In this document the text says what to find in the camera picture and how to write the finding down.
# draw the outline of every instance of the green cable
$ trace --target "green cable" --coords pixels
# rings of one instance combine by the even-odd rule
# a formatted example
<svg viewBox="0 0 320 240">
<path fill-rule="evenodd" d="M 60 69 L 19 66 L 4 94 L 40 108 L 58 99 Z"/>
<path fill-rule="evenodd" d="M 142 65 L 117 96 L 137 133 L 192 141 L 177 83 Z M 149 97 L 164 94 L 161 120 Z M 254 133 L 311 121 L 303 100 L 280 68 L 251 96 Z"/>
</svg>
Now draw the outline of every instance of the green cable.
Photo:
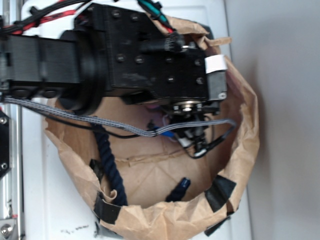
<svg viewBox="0 0 320 240">
<path fill-rule="evenodd" d="M 160 20 L 163 22 L 168 22 L 168 19 L 163 15 L 161 11 L 159 11 L 157 8 L 155 8 L 151 3 L 144 1 L 144 0 L 138 0 L 138 2 L 141 2 L 143 5 L 148 7 L 155 15 L 160 15 Z"/>
</svg>

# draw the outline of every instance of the white surface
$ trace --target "white surface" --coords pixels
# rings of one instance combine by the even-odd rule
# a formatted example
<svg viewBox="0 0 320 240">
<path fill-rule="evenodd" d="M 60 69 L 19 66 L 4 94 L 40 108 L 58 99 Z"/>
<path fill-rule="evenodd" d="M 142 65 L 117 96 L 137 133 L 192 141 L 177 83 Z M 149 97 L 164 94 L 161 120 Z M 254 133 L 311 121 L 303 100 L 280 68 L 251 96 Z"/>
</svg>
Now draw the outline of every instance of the white surface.
<svg viewBox="0 0 320 240">
<path fill-rule="evenodd" d="M 29 0 L 28 6 L 42 8 L 55 0 Z M 172 16 L 191 19 L 213 29 L 216 38 L 228 35 L 224 3 L 222 0 L 162 0 L 163 11 Z M 140 9 L 135 0 L 121 0 L 119 5 Z M 71 21 L 57 20 L 29 34 L 57 37 L 63 29 L 72 28 Z M 223 53 L 229 55 L 229 47 Z M 90 240 L 94 239 L 95 217 L 79 196 L 63 168 L 56 147 L 43 134 L 41 117 L 23 111 L 23 159 L 24 159 L 24 203 L 27 240 Z M 240 210 L 232 216 L 214 235 L 200 234 L 193 240 L 250 240 L 250 218 L 245 194 Z"/>
<path fill-rule="evenodd" d="M 254 240 L 320 238 L 320 1 L 226 0 L 231 53 L 259 96 Z"/>
</svg>

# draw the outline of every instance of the crumpled paper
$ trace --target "crumpled paper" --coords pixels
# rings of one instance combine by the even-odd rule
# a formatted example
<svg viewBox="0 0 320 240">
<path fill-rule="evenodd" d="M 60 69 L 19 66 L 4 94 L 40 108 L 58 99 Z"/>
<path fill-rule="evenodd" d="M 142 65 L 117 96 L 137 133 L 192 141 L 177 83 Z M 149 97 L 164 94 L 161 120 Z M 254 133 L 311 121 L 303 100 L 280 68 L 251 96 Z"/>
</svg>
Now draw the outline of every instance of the crumpled paper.
<svg viewBox="0 0 320 240">
<path fill-rule="evenodd" d="M 207 31 L 197 23 L 173 17 L 169 21 L 181 34 L 196 41 L 208 55 L 219 54 L 219 45 L 231 42 L 229 37 L 208 39 Z M 100 224 L 127 240 L 187 240 L 238 209 L 259 149 L 258 101 L 230 59 L 226 58 L 226 61 L 228 98 L 222 102 L 221 114 L 215 118 L 231 118 L 238 123 L 238 128 L 226 141 L 198 160 L 186 156 L 178 143 L 163 136 L 128 140 L 111 136 L 112 152 L 123 178 L 129 206 L 121 208 L 114 225 L 103 221 Z M 164 117 L 161 112 L 151 112 L 142 105 L 125 105 L 112 97 L 106 97 L 94 115 L 142 129 L 150 119 L 162 126 Z M 91 159 L 99 160 L 93 133 L 50 119 L 45 121 L 45 133 L 56 145 L 65 169 L 87 205 L 94 209 L 98 192 L 102 192 L 105 201 L 111 203 L 117 193 L 110 189 L 105 177 L 100 184 L 89 167 Z M 216 135 L 228 127 L 215 127 Z M 110 130 L 125 133 L 119 129 Z M 217 174 L 235 182 L 236 187 L 229 201 L 213 212 L 204 191 Z M 191 186 L 183 200 L 164 202 L 184 177 L 191 179 Z"/>
</svg>

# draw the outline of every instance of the screw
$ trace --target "screw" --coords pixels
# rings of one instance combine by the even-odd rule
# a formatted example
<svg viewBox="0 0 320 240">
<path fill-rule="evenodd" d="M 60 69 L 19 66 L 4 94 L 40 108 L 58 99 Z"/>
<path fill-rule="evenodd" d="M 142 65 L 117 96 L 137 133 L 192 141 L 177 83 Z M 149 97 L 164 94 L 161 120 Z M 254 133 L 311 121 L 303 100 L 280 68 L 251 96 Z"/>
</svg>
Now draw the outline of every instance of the screw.
<svg viewBox="0 0 320 240">
<path fill-rule="evenodd" d="M 8 168 L 8 164 L 2 163 L 1 168 L 2 168 L 3 170 L 6 170 L 6 169 Z"/>
<path fill-rule="evenodd" d="M 204 84 L 204 78 L 203 78 L 203 77 L 198 77 L 198 78 L 196 79 L 196 83 L 199 84 L 199 85 Z"/>
<path fill-rule="evenodd" d="M 12 226 L 10 226 L 9 224 L 6 224 L 1 227 L 1 234 L 2 236 L 4 236 L 5 239 L 8 239 L 12 234 L 13 230 L 14 229 Z"/>
<path fill-rule="evenodd" d="M 226 99 L 227 98 L 227 94 L 225 92 L 221 92 L 219 95 L 218 95 L 218 98 L 223 100 L 223 99 Z"/>
<path fill-rule="evenodd" d="M 119 54 L 117 54 L 116 55 L 116 60 L 119 62 L 119 63 L 122 63 L 122 62 L 124 62 L 125 61 L 125 55 L 124 54 L 122 54 L 122 53 L 119 53 Z"/>
<path fill-rule="evenodd" d="M 95 8 L 93 6 L 88 7 L 88 12 L 92 12 Z"/>
<path fill-rule="evenodd" d="M 0 117 L 0 124 L 5 125 L 8 122 L 6 117 Z"/>
<path fill-rule="evenodd" d="M 167 81 L 168 81 L 168 83 L 174 83 L 175 82 L 175 77 L 174 76 L 169 76 L 168 78 L 167 78 Z"/>
<path fill-rule="evenodd" d="M 131 20 L 133 22 L 138 22 L 139 21 L 139 15 L 136 14 L 136 13 L 131 14 L 130 18 L 131 18 Z"/>
<path fill-rule="evenodd" d="M 141 56 L 141 55 L 136 56 L 134 60 L 135 60 L 135 62 L 136 62 L 137 64 L 143 64 L 143 63 L 145 62 L 144 57 Z"/>
<path fill-rule="evenodd" d="M 174 62 L 174 59 L 172 58 L 172 57 L 167 57 L 166 59 L 165 59 L 165 62 L 167 63 L 167 64 L 172 64 L 173 62 Z"/>
<path fill-rule="evenodd" d="M 112 10 L 111 15 L 112 15 L 112 17 L 114 17 L 115 19 L 121 18 L 121 12 L 120 12 L 119 9 Z"/>
<path fill-rule="evenodd" d="M 196 60 L 194 61 L 194 64 L 195 64 L 196 66 L 198 66 L 198 67 L 200 67 L 200 66 L 202 65 L 200 59 L 196 59 Z"/>
</svg>

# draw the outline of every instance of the navy rope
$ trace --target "navy rope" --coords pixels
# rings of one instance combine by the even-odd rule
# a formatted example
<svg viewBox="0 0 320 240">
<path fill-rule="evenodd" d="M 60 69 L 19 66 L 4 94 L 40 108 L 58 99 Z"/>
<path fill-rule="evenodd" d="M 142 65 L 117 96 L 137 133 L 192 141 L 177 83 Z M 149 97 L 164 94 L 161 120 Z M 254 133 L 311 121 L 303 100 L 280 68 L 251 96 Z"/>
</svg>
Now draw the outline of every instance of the navy rope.
<svg viewBox="0 0 320 240">
<path fill-rule="evenodd" d="M 98 124 L 92 124 L 92 127 L 99 131 L 105 131 L 105 129 Z M 110 187 L 117 191 L 117 196 L 112 203 L 117 206 L 128 206 L 124 181 L 117 169 L 115 156 L 112 154 L 112 150 L 110 148 L 109 135 L 107 133 L 94 132 L 94 136 L 98 145 L 105 175 L 110 182 Z"/>
</svg>

